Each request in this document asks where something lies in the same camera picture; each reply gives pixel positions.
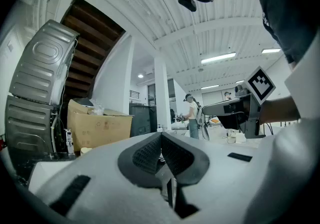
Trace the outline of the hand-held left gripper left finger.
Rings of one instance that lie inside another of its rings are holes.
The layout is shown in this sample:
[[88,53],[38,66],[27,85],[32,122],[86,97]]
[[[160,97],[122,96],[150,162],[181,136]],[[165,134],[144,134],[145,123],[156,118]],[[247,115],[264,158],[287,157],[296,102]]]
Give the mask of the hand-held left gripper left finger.
[[35,195],[50,206],[83,175],[90,180],[67,211],[67,219],[78,224],[180,224],[182,219],[158,188],[138,187],[118,168],[121,152],[147,138],[145,134],[92,149],[52,176]]

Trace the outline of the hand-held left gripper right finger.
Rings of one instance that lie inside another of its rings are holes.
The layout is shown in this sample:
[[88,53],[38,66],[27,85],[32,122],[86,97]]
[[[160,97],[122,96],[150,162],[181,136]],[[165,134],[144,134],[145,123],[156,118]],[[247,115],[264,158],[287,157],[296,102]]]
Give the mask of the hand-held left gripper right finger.
[[163,132],[161,148],[177,182],[174,209],[161,211],[167,224],[195,223],[205,210],[213,221],[228,209],[233,192],[244,207],[258,189],[261,171],[254,165],[264,159],[264,140],[257,147],[233,146]]

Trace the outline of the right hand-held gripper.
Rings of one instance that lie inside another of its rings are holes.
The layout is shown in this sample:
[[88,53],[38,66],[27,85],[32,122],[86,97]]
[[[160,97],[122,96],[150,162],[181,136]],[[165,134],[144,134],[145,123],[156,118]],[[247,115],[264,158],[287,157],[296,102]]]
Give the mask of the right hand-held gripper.
[[224,128],[239,130],[247,139],[263,138],[260,135],[262,105],[275,89],[270,77],[258,66],[235,86],[233,99],[204,106],[202,113],[217,116]]

